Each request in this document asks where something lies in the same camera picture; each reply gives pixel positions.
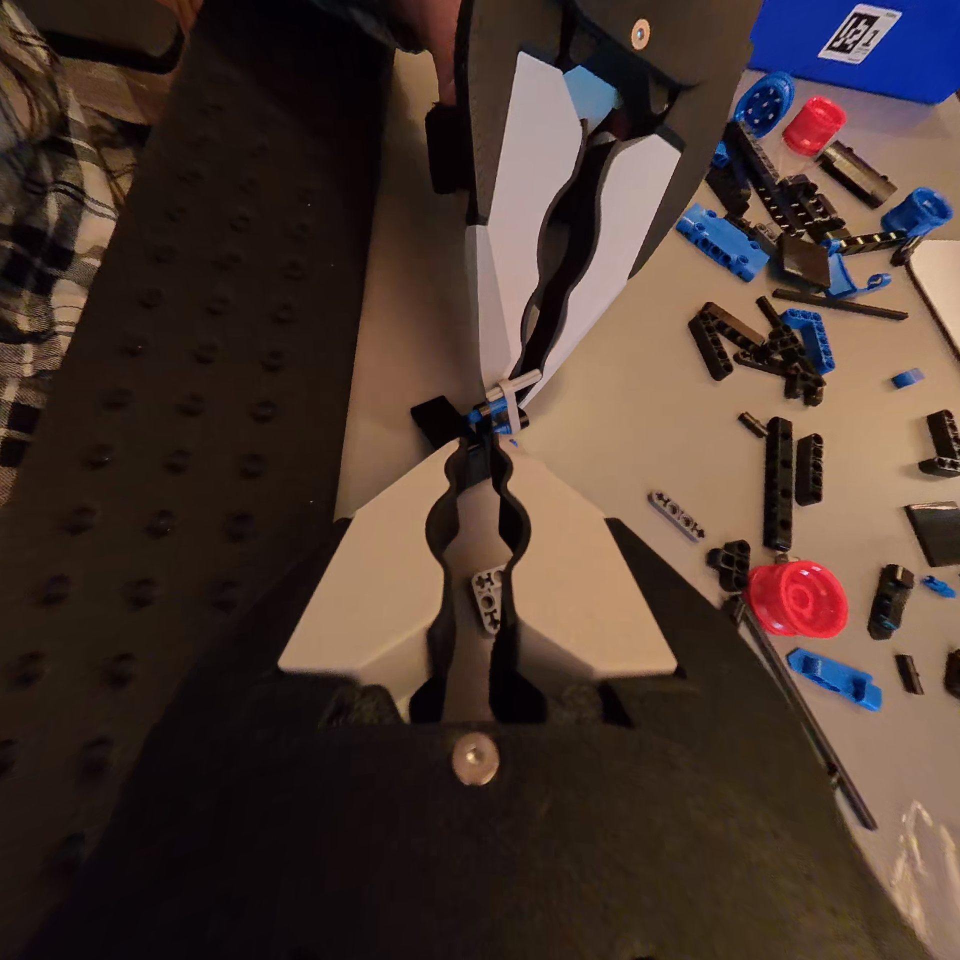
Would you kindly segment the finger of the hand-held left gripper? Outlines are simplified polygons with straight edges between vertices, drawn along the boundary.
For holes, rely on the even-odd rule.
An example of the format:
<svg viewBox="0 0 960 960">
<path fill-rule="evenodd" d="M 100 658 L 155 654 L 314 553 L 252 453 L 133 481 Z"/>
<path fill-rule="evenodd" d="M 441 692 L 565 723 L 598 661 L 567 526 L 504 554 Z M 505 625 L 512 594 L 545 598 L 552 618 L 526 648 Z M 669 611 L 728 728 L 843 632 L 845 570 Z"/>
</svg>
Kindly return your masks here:
<svg viewBox="0 0 960 960">
<path fill-rule="evenodd" d="M 583 129 L 564 73 L 519 53 L 485 224 L 465 231 L 466 282 L 485 392 L 509 377 L 522 354 L 522 321 L 540 284 L 540 237 L 569 183 Z"/>
<path fill-rule="evenodd" d="M 522 370 L 541 378 L 519 394 L 527 405 L 544 389 L 638 270 L 638 260 L 686 144 L 663 126 L 629 141 L 588 148 L 559 203 L 566 247 L 546 280 Z"/>
</svg>

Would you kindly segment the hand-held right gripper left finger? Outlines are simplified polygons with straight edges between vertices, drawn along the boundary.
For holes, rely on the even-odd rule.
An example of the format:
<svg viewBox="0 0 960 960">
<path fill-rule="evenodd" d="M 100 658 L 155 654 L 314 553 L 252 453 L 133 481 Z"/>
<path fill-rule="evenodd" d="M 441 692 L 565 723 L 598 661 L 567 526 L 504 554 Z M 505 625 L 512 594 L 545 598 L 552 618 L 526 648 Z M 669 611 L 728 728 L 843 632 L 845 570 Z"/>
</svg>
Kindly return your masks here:
<svg viewBox="0 0 960 960">
<path fill-rule="evenodd" d="M 382 688 L 411 721 L 442 720 L 457 630 L 446 553 L 469 465 L 451 440 L 354 513 L 280 671 Z"/>
</svg>

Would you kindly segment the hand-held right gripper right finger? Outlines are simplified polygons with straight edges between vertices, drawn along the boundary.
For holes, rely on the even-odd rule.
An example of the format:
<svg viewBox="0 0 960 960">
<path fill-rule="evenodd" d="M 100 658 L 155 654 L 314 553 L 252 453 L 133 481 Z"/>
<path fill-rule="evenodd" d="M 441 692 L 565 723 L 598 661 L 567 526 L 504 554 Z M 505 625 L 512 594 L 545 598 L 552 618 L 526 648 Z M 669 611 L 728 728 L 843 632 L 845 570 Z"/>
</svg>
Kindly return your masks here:
<svg viewBox="0 0 960 960">
<path fill-rule="evenodd" d="M 677 658 L 605 514 L 514 438 L 496 440 L 489 464 L 510 549 L 491 674 L 543 695 L 674 674 Z"/>
</svg>

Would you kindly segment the black blue toy brick assembly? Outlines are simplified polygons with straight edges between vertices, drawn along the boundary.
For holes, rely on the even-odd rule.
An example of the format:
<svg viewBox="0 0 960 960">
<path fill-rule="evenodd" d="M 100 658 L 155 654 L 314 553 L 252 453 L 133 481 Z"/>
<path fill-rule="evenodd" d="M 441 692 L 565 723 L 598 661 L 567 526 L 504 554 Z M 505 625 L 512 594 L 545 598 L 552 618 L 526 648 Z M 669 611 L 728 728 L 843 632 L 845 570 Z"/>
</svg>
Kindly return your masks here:
<svg viewBox="0 0 960 960">
<path fill-rule="evenodd" d="M 460 474 L 462 491 L 490 478 L 489 457 L 495 437 L 517 436 L 528 428 L 530 419 L 521 400 L 542 377 L 542 371 L 536 368 L 503 380 L 466 413 L 460 413 L 442 394 L 411 407 L 413 423 L 433 450 L 452 441 L 465 441 L 466 459 Z"/>
</svg>

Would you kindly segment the grey desk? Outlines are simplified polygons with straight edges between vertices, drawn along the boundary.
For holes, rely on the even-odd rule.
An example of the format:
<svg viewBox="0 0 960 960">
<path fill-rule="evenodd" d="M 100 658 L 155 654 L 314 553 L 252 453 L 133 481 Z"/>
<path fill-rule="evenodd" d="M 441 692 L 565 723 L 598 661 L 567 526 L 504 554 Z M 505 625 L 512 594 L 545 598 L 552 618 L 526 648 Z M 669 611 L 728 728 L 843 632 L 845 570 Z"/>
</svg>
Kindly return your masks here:
<svg viewBox="0 0 960 960">
<path fill-rule="evenodd" d="M 476 370 L 467 320 L 463 202 L 436 196 L 427 170 L 424 118 L 436 96 L 426 55 L 393 62 L 382 179 L 342 454 L 337 515 L 349 516 L 419 462 L 427 451 L 412 406 L 446 395 L 475 402 Z M 888 886 L 901 816 L 920 801 L 958 843 L 958 701 L 943 686 L 958 648 L 958 599 L 921 583 L 933 575 L 958 589 L 958 567 L 932 569 L 904 507 L 958 501 L 958 480 L 922 474 L 930 457 L 926 417 L 958 415 L 958 363 L 903 270 L 869 302 L 904 310 L 903 321 L 826 311 L 836 370 L 822 404 L 786 401 L 778 378 L 738 366 L 725 381 L 706 372 L 688 322 L 706 301 L 764 329 L 757 298 L 777 286 L 767 274 L 747 284 L 696 251 L 675 230 L 530 405 L 523 445 L 607 516 L 638 534 L 717 604 L 705 565 L 710 546 L 745 539 L 762 558 L 763 445 L 738 422 L 781 416 L 798 437 L 824 440 L 822 503 L 795 510 L 793 555 L 840 580 L 849 621 L 832 641 L 775 638 L 872 674 L 884 692 L 870 713 L 798 679 L 878 822 L 851 830 Z M 919 368 L 903 390 L 891 378 Z M 647 496 L 662 491 L 705 531 L 693 543 Z M 868 631 L 882 569 L 913 572 L 916 585 L 893 637 Z M 924 695 L 906 692 L 895 654 L 913 657 Z M 958 958 L 958 907 L 942 901 L 905 914 L 938 958 Z"/>
</svg>

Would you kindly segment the person's left hand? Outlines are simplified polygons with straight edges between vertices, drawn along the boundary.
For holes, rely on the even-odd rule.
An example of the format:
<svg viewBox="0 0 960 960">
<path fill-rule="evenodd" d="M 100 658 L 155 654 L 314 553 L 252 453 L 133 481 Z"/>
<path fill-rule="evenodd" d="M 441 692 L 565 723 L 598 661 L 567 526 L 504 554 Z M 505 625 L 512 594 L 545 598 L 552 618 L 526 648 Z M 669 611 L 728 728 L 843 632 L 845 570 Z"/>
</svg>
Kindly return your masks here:
<svg viewBox="0 0 960 960">
<path fill-rule="evenodd" d="M 390 17 L 398 45 L 411 52 L 428 52 L 433 60 L 438 101 L 457 102 L 454 50 L 461 1 L 390 1 Z"/>
</svg>

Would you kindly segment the blue toy wheel hub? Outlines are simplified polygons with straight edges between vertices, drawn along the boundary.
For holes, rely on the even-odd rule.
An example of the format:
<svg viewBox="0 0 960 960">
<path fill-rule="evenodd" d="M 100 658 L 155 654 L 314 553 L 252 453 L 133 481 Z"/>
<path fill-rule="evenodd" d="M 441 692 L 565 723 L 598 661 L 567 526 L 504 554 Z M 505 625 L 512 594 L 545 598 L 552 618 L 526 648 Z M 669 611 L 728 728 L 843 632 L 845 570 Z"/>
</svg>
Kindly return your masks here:
<svg viewBox="0 0 960 960">
<path fill-rule="evenodd" d="M 926 237 L 953 217 L 954 208 L 944 196 L 930 187 L 918 187 L 884 213 L 880 222 L 883 232 L 912 240 Z"/>
<path fill-rule="evenodd" d="M 756 140 L 769 136 L 784 120 L 796 95 L 792 76 L 774 71 L 760 77 L 737 102 L 732 120 Z"/>
</svg>

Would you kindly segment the blue studded toy beam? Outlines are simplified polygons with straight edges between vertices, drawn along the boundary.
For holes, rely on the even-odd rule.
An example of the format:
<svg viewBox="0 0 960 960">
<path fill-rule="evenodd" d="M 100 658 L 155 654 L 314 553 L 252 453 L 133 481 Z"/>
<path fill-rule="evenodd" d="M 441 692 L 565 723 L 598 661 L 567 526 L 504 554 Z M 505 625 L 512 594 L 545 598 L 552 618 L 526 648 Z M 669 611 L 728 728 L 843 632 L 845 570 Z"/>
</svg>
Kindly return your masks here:
<svg viewBox="0 0 960 960">
<path fill-rule="evenodd" d="M 741 282 L 752 282 L 769 262 L 757 240 L 698 202 L 680 215 L 675 230 Z"/>
</svg>

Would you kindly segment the grey angled thin liftarm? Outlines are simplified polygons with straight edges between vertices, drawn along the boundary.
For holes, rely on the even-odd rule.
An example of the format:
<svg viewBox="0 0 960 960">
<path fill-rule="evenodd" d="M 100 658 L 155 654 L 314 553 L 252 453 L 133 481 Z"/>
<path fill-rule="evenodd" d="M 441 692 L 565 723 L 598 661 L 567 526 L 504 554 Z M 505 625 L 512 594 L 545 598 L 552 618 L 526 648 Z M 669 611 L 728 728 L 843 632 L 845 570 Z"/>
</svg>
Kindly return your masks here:
<svg viewBox="0 0 960 960">
<path fill-rule="evenodd" d="M 505 564 L 499 564 L 475 572 L 470 578 L 470 588 L 478 617 L 484 631 L 495 637 L 501 626 L 502 576 Z"/>
</svg>

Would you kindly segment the grey thin toy liftarm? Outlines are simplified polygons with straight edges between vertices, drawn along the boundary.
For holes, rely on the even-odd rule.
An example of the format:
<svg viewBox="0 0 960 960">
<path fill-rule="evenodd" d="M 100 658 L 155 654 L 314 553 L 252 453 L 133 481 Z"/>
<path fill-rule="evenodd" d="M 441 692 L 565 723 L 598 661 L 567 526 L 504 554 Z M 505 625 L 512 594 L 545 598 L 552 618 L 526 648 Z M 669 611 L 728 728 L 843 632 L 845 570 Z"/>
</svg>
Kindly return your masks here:
<svg viewBox="0 0 960 960">
<path fill-rule="evenodd" d="M 693 544 L 706 541 L 705 529 L 673 498 L 661 490 L 652 490 L 647 495 L 650 506 L 679 533 Z"/>
</svg>

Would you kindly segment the blue storage bin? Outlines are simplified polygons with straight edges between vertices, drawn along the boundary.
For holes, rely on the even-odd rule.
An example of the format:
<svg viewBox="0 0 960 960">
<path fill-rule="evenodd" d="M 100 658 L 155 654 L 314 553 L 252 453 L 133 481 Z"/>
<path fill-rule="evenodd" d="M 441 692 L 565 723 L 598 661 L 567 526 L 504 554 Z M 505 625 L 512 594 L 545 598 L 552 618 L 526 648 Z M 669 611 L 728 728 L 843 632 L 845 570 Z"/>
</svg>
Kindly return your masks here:
<svg viewBox="0 0 960 960">
<path fill-rule="evenodd" d="M 913 103 L 959 89 L 957 1 L 766 1 L 749 68 Z"/>
</svg>

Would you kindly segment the small red toy wheel hub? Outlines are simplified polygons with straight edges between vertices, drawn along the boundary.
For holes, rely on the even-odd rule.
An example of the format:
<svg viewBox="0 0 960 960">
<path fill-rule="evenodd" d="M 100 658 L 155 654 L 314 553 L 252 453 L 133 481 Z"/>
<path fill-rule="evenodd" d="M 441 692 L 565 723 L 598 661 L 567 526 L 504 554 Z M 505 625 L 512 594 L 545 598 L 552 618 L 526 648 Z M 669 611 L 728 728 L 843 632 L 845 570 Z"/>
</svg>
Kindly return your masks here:
<svg viewBox="0 0 960 960">
<path fill-rule="evenodd" d="M 823 96 L 808 99 L 783 129 L 786 149 L 805 159 L 814 159 L 830 145 L 847 123 L 845 109 Z"/>
</svg>

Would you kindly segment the black triangular toy connector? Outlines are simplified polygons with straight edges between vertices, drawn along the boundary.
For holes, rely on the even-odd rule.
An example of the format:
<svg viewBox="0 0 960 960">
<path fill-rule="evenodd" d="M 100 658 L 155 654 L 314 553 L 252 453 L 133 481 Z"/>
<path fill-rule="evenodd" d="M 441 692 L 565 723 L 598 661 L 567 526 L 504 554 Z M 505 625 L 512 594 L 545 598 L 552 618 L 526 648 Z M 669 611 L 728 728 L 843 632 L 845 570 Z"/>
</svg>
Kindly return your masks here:
<svg viewBox="0 0 960 960">
<path fill-rule="evenodd" d="M 727 541 L 722 547 L 710 548 L 706 565 L 718 576 L 721 590 L 726 594 L 742 594 L 749 584 L 751 546 L 746 539 Z"/>
</svg>

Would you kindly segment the wide black studded toy beam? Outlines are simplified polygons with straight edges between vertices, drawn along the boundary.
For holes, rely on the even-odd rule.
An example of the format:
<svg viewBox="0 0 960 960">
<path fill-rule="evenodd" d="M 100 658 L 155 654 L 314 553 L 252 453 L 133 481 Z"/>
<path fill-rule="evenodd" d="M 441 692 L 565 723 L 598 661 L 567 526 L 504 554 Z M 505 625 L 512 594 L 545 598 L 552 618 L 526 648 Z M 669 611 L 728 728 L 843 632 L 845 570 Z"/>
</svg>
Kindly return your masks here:
<svg viewBox="0 0 960 960">
<path fill-rule="evenodd" d="M 816 244 L 852 237 L 846 222 L 818 185 L 806 174 L 780 177 L 759 140 L 743 122 L 727 122 L 724 143 L 736 170 L 745 174 L 783 234 L 805 236 Z"/>
</svg>

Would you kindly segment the large black angled toy beam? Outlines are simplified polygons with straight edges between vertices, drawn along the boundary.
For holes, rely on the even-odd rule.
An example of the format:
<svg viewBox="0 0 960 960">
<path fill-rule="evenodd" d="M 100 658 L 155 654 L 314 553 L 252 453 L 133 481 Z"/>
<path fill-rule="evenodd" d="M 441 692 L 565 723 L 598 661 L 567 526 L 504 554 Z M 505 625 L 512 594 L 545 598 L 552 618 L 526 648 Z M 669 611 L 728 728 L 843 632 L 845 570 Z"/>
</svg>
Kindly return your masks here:
<svg viewBox="0 0 960 960">
<path fill-rule="evenodd" d="M 713 301 L 706 301 L 688 322 L 688 329 L 711 379 L 721 382 L 734 372 L 725 344 L 739 351 L 761 347 L 766 336 Z"/>
</svg>

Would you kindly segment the small black flat toy tile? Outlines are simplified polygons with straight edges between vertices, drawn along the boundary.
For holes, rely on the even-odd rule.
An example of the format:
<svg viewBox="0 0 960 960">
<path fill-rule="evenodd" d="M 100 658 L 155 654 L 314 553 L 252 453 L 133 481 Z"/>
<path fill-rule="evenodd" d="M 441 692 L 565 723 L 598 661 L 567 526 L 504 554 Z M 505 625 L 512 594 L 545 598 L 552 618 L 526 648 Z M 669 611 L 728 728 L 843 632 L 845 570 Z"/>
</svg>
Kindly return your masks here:
<svg viewBox="0 0 960 960">
<path fill-rule="evenodd" d="M 780 280 L 807 291 L 825 293 L 832 285 L 827 249 L 789 232 L 777 237 L 775 271 Z"/>
</svg>

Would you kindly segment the black glossy toy block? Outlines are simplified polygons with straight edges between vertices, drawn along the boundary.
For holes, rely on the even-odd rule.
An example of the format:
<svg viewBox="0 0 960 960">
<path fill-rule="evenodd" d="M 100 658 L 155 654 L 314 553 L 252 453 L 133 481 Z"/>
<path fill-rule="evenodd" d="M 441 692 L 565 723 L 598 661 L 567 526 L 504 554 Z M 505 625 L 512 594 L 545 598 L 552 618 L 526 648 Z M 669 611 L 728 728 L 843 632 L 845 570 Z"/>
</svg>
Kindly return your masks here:
<svg viewBox="0 0 960 960">
<path fill-rule="evenodd" d="M 816 157 L 822 172 L 871 210 L 884 206 L 896 193 L 893 181 L 853 148 L 834 140 Z"/>
</svg>

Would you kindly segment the large red toy wheel hub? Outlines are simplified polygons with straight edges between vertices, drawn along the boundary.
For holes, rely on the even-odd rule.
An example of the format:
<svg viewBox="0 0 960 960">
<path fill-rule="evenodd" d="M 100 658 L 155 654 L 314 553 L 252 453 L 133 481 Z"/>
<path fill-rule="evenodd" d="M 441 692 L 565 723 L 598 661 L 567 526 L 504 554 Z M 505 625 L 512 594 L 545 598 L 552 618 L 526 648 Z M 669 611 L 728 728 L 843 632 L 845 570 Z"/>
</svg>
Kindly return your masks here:
<svg viewBox="0 0 960 960">
<path fill-rule="evenodd" d="M 812 560 L 757 566 L 748 574 L 744 597 L 761 628 L 780 637 L 830 640 L 849 620 L 843 585 Z"/>
</svg>

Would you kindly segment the long black toy beam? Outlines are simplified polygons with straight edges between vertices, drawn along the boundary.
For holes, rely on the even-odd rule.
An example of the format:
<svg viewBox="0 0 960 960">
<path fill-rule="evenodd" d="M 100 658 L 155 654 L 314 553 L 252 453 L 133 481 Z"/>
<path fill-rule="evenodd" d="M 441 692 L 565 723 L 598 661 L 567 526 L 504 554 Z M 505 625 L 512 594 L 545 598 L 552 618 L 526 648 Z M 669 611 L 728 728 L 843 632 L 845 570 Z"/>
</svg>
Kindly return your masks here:
<svg viewBox="0 0 960 960">
<path fill-rule="evenodd" d="M 762 543 L 786 553 L 793 542 L 795 447 L 792 422 L 780 416 L 766 424 Z"/>
</svg>

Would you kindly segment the black joined toy beams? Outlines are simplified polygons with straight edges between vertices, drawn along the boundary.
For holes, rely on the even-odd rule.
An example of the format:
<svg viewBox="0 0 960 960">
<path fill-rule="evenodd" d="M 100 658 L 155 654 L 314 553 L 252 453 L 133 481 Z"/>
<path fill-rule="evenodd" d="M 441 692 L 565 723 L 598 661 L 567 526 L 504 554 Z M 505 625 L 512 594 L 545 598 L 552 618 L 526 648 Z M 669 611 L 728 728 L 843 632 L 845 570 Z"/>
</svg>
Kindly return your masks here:
<svg viewBox="0 0 960 960">
<path fill-rule="evenodd" d="M 756 305 L 771 325 L 769 335 L 761 344 L 739 350 L 733 361 L 781 378 L 786 400 L 802 401 L 806 407 L 820 406 L 825 380 L 815 370 L 798 331 L 786 323 L 766 296 L 758 297 Z"/>
</svg>

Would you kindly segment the blue angled toy beam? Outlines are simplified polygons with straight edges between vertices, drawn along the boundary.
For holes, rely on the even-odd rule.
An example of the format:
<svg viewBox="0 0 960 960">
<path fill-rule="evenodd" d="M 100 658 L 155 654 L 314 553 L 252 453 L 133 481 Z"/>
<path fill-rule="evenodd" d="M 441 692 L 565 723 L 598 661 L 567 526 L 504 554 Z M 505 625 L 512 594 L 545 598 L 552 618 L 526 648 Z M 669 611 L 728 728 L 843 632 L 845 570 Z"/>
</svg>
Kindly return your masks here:
<svg viewBox="0 0 960 960">
<path fill-rule="evenodd" d="M 780 314 L 780 319 L 786 327 L 798 333 L 806 355 L 818 375 L 824 377 L 835 370 L 834 353 L 819 313 L 791 308 Z"/>
</svg>

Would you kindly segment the long black toy axle rod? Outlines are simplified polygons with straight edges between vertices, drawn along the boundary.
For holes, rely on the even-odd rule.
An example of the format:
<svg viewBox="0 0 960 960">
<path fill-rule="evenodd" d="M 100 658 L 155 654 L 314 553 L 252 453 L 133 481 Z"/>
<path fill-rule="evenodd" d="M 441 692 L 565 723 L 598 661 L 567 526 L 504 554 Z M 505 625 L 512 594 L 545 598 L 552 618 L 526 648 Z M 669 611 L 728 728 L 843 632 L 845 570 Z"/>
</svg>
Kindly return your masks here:
<svg viewBox="0 0 960 960">
<path fill-rule="evenodd" d="M 839 793 L 844 798 L 850 812 L 863 829 L 873 833 L 876 832 L 879 828 L 877 819 L 867 806 L 858 787 L 850 777 L 836 750 L 834 750 L 822 726 L 807 705 L 802 693 L 798 690 L 786 662 L 780 656 L 768 634 L 762 629 L 760 622 L 744 598 L 740 594 L 732 594 L 724 601 L 722 609 L 736 627 L 746 628 L 762 661 L 774 677 L 791 709 L 798 716 L 804 733 L 829 779 L 832 791 Z"/>
</svg>

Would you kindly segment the thin black studded beam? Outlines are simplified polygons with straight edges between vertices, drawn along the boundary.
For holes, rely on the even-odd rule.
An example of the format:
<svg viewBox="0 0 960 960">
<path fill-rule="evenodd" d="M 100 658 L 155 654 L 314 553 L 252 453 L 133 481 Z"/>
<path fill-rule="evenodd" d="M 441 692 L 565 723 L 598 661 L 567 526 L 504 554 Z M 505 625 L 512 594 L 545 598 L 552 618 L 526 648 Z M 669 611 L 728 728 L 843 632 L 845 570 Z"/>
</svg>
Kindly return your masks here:
<svg viewBox="0 0 960 960">
<path fill-rule="evenodd" d="M 879 231 L 844 237 L 828 236 L 821 241 L 829 255 L 851 258 L 863 254 L 891 253 L 891 264 L 905 266 L 926 237 L 910 236 L 901 230 Z"/>
</svg>

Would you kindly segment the short black toy beam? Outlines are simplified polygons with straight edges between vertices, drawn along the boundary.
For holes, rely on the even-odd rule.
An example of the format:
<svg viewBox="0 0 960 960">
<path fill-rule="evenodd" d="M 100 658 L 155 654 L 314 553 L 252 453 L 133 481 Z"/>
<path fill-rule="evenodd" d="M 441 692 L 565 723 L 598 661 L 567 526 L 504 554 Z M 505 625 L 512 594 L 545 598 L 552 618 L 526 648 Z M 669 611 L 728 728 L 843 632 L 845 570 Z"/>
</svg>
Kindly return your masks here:
<svg viewBox="0 0 960 960">
<path fill-rule="evenodd" d="M 824 440 L 806 435 L 796 443 L 794 496 L 798 506 L 821 503 L 824 492 Z"/>
</svg>

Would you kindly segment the blue flat toy panel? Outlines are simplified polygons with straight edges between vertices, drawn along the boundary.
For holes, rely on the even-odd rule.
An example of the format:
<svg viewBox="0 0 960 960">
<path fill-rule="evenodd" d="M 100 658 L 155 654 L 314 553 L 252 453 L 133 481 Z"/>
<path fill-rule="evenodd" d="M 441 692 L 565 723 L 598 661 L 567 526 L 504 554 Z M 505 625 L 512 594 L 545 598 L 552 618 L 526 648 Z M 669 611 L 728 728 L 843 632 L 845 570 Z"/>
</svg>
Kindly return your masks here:
<svg viewBox="0 0 960 960">
<path fill-rule="evenodd" d="M 870 673 L 802 648 L 787 654 L 786 664 L 819 688 L 863 710 L 877 713 L 882 709 L 883 691 Z"/>
</svg>

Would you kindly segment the black dimpled panel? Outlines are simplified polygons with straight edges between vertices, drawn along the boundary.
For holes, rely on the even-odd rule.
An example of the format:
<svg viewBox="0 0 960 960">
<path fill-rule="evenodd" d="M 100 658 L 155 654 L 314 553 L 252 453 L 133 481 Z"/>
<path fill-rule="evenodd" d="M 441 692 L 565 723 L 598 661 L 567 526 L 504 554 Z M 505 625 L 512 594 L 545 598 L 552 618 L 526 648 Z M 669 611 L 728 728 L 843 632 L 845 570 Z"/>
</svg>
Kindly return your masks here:
<svg viewBox="0 0 960 960">
<path fill-rule="evenodd" d="M 392 63 L 314 2 L 203 3 L 2 508 L 2 958 L 327 537 Z"/>
</svg>

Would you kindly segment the black toy panel piece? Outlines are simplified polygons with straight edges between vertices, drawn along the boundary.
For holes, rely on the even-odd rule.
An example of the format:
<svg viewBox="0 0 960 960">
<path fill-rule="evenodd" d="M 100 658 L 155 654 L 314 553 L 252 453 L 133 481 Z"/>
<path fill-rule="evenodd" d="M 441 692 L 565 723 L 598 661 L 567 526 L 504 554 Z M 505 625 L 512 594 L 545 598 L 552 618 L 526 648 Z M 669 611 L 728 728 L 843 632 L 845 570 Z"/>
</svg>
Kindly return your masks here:
<svg viewBox="0 0 960 960">
<path fill-rule="evenodd" d="M 873 640 L 889 641 L 900 630 L 915 586 L 915 575 L 909 569 L 894 563 L 882 568 L 868 620 L 868 632 Z"/>
</svg>

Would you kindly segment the white book stand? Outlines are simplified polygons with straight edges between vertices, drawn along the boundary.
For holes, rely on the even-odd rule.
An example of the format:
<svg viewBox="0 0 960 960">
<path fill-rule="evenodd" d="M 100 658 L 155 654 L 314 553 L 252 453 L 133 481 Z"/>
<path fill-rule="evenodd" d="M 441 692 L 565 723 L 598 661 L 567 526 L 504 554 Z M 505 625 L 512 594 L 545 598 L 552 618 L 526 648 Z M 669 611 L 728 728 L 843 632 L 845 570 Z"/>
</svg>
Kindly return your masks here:
<svg viewBox="0 0 960 960">
<path fill-rule="evenodd" d="M 959 241 L 923 239 L 908 261 L 907 272 L 959 351 Z"/>
</svg>

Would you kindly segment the large black flat toy tile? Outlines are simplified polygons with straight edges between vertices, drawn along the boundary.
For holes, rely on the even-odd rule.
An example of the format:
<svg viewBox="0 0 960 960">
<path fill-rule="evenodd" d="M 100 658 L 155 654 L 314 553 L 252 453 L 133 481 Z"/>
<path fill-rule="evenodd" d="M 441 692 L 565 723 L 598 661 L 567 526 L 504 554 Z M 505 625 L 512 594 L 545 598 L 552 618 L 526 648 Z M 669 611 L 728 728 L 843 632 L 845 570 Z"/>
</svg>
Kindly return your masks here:
<svg viewBox="0 0 960 960">
<path fill-rule="evenodd" d="M 939 501 L 906 505 L 907 520 L 927 564 L 934 569 L 959 565 L 959 504 Z"/>
</svg>

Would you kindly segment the clear plastic bag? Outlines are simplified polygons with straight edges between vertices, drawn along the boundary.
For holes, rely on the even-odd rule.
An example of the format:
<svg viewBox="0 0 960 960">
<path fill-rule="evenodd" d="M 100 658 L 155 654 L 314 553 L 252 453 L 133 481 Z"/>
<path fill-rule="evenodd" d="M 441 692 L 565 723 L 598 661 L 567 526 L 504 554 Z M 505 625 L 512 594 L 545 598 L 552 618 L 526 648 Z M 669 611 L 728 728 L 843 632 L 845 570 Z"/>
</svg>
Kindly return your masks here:
<svg viewBox="0 0 960 960">
<path fill-rule="evenodd" d="M 888 886 L 901 912 L 918 917 L 943 902 L 958 907 L 958 843 L 947 827 L 912 799 L 899 819 Z"/>
</svg>

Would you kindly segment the person's plaid shirt torso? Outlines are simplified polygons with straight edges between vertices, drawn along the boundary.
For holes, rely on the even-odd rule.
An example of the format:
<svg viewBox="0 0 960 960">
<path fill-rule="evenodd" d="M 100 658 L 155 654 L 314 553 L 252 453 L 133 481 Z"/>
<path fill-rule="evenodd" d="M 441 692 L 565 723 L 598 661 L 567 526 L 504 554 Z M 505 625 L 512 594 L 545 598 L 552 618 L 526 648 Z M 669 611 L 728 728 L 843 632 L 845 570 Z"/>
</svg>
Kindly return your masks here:
<svg viewBox="0 0 960 960">
<path fill-rule="evenodd" d="M 141 145 L 123 123 L 81 104 L 26 13 L 2 2 L 2 499 L 32 446 Z"/>
</svg>

